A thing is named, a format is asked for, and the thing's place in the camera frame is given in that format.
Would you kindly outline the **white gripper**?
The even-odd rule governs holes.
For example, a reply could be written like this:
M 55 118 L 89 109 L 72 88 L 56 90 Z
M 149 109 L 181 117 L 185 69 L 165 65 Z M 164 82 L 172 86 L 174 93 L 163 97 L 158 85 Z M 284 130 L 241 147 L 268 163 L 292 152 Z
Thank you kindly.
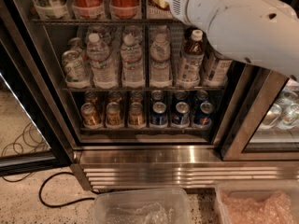
M 208 16 L 215 6 L 215 0 L 151 0 L 161 8 L 168 4 L 172 15 L 186 25 L 206 29 Z

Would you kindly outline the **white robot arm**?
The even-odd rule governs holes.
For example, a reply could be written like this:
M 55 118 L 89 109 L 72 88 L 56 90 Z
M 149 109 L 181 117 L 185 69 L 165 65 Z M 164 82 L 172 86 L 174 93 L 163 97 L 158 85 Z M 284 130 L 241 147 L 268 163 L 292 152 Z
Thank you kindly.
M 279 0 L 152 0 L 227 58 L 299 78 L 299 18 Z

